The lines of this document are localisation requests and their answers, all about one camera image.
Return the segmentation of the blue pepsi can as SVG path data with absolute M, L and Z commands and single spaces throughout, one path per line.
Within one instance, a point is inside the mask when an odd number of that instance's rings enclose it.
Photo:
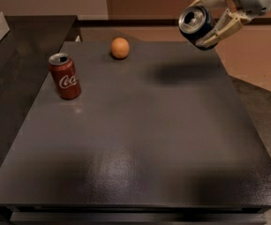
M 215 48 L 214 44 L 208 48 L 197 45 L 196 42 L 209 33 L 216 25 L 210 11 L 204 6 L 187 7 L 179 16 L 178 26 L 181 35 L 201 51 Z

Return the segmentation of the red coca-cola can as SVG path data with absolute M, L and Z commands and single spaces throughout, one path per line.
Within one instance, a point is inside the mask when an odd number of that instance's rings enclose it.
M 60 98 L 71 100 L 81 94 L 82 89 L 74 62 L 68 54 L 64 52 L 53 54 L 49 58 L 49 70 Z

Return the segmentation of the orange fruit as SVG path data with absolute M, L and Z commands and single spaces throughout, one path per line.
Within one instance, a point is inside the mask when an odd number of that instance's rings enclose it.
M 111 44 L 111 54 L 116 59 L 125 59 L 129 54 L 128 41 L 123 37 L 117 37 Z

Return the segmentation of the dark side table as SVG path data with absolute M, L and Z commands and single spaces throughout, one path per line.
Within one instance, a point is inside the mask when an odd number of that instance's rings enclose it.
M 77 17 L 7 16 L 0 42 L 0 167 Z

